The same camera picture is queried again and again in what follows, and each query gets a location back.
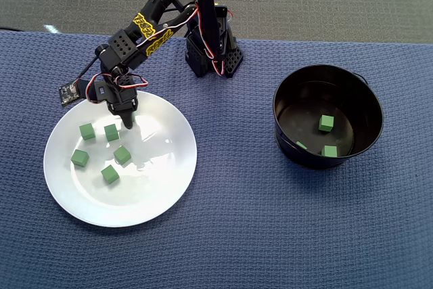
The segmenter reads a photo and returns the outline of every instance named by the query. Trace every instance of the black bucket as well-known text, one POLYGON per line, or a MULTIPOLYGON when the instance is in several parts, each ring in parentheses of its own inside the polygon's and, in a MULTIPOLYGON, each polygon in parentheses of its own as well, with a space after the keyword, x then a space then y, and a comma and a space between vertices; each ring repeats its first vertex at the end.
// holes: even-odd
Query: black bucket
POLYGON ((310 169, 328 169, 363 153, 384 125, 382 107, 367 83, 334 66, 308 66, 289 75, 275 92, 273 112, 279 147, 310 169), (319 130, 322 115, 334 117, 330 132, 319 130), (337 157, 322 156, 324 146, 337 147, 337 157))

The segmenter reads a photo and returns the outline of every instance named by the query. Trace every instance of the yellow label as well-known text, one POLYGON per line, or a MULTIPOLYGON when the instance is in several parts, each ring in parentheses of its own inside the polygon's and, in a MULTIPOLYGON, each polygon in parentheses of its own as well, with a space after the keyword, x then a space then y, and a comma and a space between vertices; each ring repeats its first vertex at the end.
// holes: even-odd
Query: yellow label
POLYGON ((146 49, 147 56, 154 53, 161 45, 165 43, 169 38, 172 37, 174 33, 171 30, 167 30, 162 37, 160 37, 158 40, 154 41, 149 47, 146 49))
POLYGON ((156 32, 152 24, 150 24, 140 13, 135 16, 133 22, 140 27, 141 34, 144 35, 145 38, 152 36, 156 32))

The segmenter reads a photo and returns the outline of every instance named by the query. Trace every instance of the black robotic arm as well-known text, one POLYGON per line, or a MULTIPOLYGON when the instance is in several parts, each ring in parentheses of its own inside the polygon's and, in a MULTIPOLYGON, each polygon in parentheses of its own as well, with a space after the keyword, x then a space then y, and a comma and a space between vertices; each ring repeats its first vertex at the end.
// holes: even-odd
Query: black robotic arm
POLYGON ((209 71, 232 77, 243 60, 243 53, 231 34, 227 7, 214 0, 149 0, 125 29, 118 30, 95 50, 95 58, 78 78, 59 88, 63 106, 81 98, 90 102, 106 102, 108 110, 119 115, 126 128, 133 126, 132 113, 137 110, 137 88, 147 81, 130 70, 138 68, 162 44, 184 25, 188 27, 185 59, 197 77, 209 71), (173 20, 159 23, 167 7, 173 4, 180 14, 173 20), (101 73, 90 81, 81 77, 98 60, 101 73), (102 75, 103 81, 96 81, 102 75), (135 84, 133 77, 141 83, 135 84))

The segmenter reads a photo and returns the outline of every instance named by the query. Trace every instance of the green cube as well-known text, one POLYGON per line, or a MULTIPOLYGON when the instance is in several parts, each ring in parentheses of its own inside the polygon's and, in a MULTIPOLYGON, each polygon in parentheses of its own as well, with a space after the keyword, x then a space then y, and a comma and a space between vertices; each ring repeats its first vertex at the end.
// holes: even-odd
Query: green cube
POLYGON ((89 154, 82 150, 76 149, 70 160, 74 163, 74 165, 85 167, 87 161, 89 160, 89 154))
POLYGON ((111 165, 108 165, 106 168, 104 168, 101 173, 104 179, 110 184, 119 178, 119 174, 111 165))
POLYGON ((329 115, 322 115, 319 123, 319 130, 330 132, 334 126, 334 117, 329 115))
POLYGON ((81 137, 84 140, 89 140, 95 137, 95 130, 93 130, 92 124, 87 123, 86 125, 80 126, 81 137))
POLYGON ((107 125, 104 129, 108 141, 119 139, 119 132, 117 131, 116 125, 107 125))
POLYGON ((114 152, 114 157, 119 164, 123 165, 131 159, 131 154, 125 147, 120 146, 119 149, 114 152))
POLYGON ((336 146, 325 146, 322 149, 322 156, 326 157, 338 157, 336 146))
POLYGON ((305 147, 304 145, 302 145, 299 141, 297 141, 296 144, 297 144, 298 146, 300 146, 301 148, 304 148, 304 149, 306 150, 306 147, 305 147))

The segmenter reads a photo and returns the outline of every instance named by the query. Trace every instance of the blue textured mat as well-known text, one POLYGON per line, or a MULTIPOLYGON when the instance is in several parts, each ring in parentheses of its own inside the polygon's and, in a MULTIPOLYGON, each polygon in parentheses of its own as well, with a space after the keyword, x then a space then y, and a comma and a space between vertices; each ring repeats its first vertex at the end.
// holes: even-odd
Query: blue textured mat
POLYGON ((190 122, 195 176, 158 218, 105 229, 57 205, 43 151, 57 87, 106 39, 0 32, 1 288, 432 288, 433 45, 240 41, 227 80, 197 79, 171 39, 138 72, 190 122), (374 147, 329 171, 273 133, 279 82, 319 63, 362 74, 385 112, 374 147))

